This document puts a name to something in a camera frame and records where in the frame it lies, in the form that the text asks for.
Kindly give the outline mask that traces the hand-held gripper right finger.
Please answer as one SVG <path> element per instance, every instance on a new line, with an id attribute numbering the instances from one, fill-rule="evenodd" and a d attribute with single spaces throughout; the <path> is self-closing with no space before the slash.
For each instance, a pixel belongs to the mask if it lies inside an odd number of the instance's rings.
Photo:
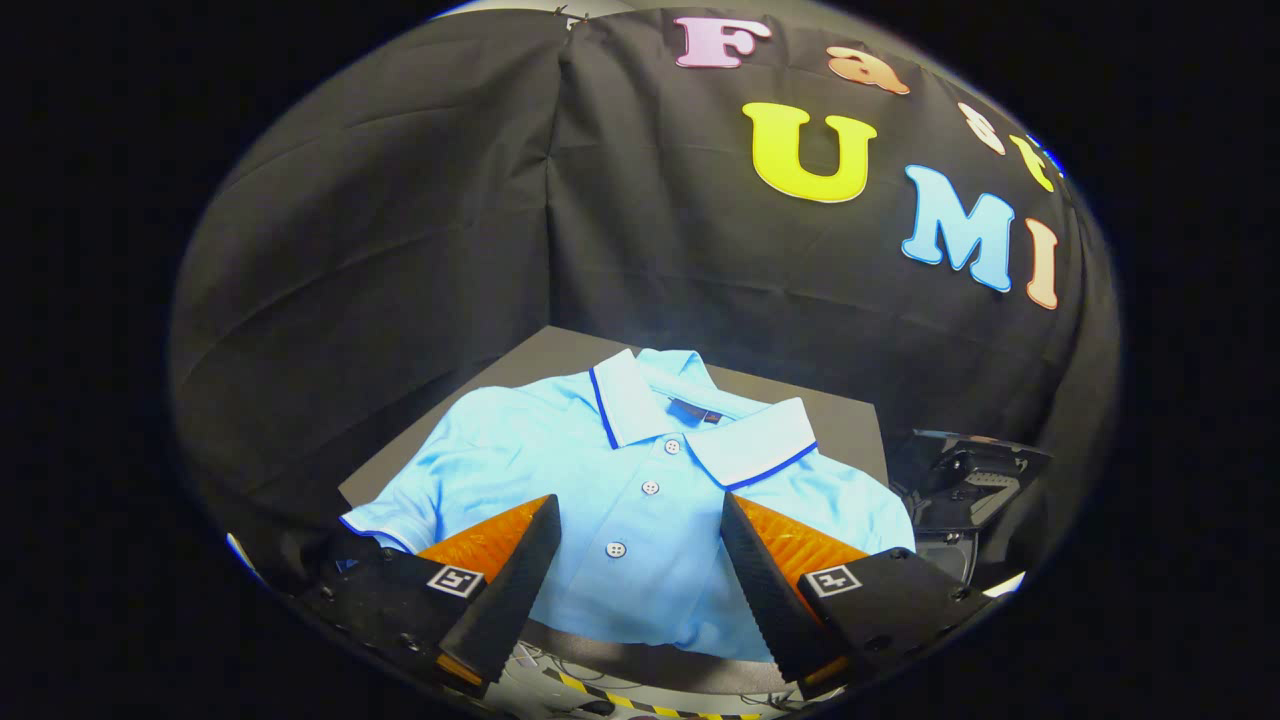
<path id="1" fill-rule="evenodd" d="M 805 698 L 858 691 L 928 659 L 996 600 L 913 551 L 867 553 L 739 495 L 721 538 L 777 669 Z"/>

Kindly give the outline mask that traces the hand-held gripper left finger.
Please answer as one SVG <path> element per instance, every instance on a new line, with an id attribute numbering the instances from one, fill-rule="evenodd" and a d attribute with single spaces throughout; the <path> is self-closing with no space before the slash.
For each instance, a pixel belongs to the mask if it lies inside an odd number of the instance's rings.
<path id="1" fill-rule="evenodd" d="M 479 700 L 500 679 L 559 543 L 554 495 L 419 553 L 346 532 L 298 602 L 396 675 Z"/>

